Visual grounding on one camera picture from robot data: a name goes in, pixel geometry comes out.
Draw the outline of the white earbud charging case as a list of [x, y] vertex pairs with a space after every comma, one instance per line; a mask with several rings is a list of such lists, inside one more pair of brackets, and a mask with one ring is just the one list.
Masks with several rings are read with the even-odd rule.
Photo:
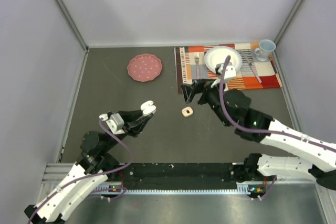
[[190, 106], [187, 106], [181, 110], [181, 114], [187, 118], [193, 114], [193, 109]]

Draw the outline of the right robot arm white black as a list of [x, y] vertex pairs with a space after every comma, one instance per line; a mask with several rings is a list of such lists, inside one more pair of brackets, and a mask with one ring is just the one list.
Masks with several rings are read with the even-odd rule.
[[196, 80], [182, 84], [186, 103], [201, 94], [198, 104], [208, 104], [225, 126], [233, 126], [242, 139], [282, 149], [292, 156], [274, 157], [251, 154], [244, 161], [245, 174], [252, 180], [260, 176], [289, 176], [317, 182], [335, 190], [335, 144], [296, 131], [272, 116], [252, 109], [251, 99], [239, 90], [225, 91], [215, 81]]

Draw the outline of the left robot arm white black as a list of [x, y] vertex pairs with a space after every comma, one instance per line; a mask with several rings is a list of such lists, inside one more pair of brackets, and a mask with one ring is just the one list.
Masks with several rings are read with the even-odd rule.
[[121, 165], [108, 152], [126, 136], [137, 137], [154, 116], [156, 106], [144, 103], [136, 111], [108, 112], [99, 116], [102, 132], [89, 131], [82, 141], [82, 153], [63, 180], [39, 203], [26, 207], [28, 223], [65, 223], [77, 206], [101, 183], [117, 178]]

